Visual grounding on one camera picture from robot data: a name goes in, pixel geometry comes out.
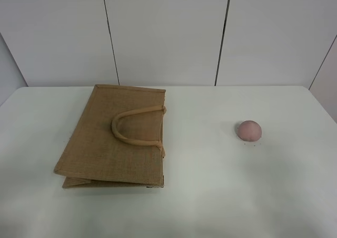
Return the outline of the brown linen tote bag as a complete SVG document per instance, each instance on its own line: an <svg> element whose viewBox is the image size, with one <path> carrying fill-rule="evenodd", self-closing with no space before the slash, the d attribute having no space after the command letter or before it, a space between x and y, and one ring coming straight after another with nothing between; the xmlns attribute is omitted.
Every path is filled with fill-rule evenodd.
<svg viewBox="0 0 337 238"><path fill-rule="evenodd" d="M96 85L54 168L63 188L163 187L165 90Z"/></svg>

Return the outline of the pink peach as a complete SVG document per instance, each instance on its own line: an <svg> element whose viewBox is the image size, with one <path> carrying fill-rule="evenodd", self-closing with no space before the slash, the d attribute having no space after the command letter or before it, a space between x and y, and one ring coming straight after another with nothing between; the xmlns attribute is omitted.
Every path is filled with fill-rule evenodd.
<svg viewBox="0 0 337 238"><path fill-rule="evenodd" d="M244 121L236 129L236 134L245 142L256 142L262 137L262 128L255 121Z"/></svg>

